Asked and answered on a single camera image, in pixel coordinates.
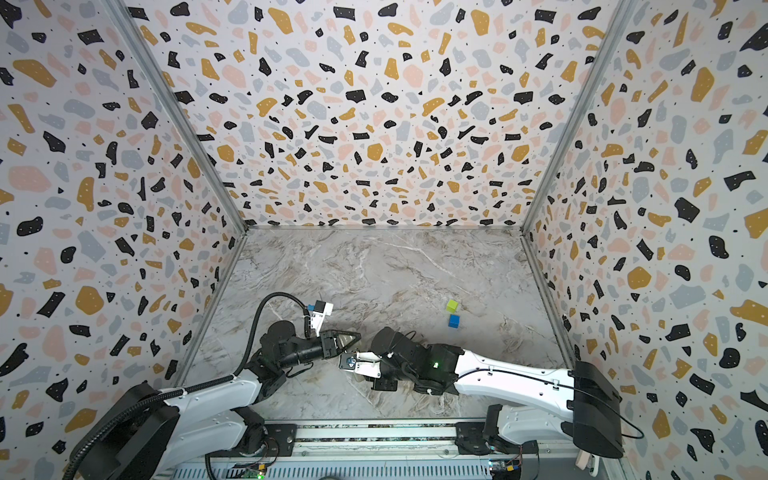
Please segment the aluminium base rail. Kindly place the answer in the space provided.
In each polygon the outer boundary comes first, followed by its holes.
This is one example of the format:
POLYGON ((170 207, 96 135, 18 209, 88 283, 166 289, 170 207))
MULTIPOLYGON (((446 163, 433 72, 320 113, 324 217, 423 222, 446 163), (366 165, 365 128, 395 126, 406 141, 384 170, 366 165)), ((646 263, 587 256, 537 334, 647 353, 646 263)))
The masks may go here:
POLYGON ((480 444, 478 419, 284 420, 266 426, 252 456, 214 453, 166 479, 628 479, 618 460, 596 478, 575 466, 578 449, 544 438, 502 453, 480 444))

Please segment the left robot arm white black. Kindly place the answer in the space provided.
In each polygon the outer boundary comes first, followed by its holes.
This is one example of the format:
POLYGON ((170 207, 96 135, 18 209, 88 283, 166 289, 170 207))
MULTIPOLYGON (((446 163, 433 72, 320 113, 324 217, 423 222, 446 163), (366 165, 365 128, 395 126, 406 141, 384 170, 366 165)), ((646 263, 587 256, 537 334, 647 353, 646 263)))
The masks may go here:
POLYGON ((291 368, 337 358, 360 338, 343 330, 300 338, 292 323, 279 321, 238 373, 178 389, 136 385, 76 445, 63 476, 151 479, 213 452, 252 453, 265 436, 252 405, 284 385, 291 368))

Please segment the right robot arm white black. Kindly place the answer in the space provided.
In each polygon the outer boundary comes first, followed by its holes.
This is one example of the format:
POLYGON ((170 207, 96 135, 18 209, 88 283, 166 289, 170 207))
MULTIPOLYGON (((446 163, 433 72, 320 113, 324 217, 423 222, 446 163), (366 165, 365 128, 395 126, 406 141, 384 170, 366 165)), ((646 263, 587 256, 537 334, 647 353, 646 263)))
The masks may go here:
POLYGON ((602 458, 624 455, 621 396, 587 362, 577 361, 571 369, 526 367, 458 346, 424 345, 385 327, 369 352, 340 364, 371 381, 376 391, 395 391, 400 381, 409 381, 425 395, 477 395, 534 407, 579 449, 602 458))

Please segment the white remote control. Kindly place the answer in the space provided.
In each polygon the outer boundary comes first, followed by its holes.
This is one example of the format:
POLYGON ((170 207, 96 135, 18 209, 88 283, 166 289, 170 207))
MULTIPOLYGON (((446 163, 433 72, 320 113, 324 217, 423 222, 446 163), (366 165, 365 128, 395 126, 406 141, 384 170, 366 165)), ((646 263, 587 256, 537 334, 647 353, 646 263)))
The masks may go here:
POLYGON ((339 368, 341 370, 353 371, 357 363, 357 355, 354 351, 344 351, 339 357, 339 368))

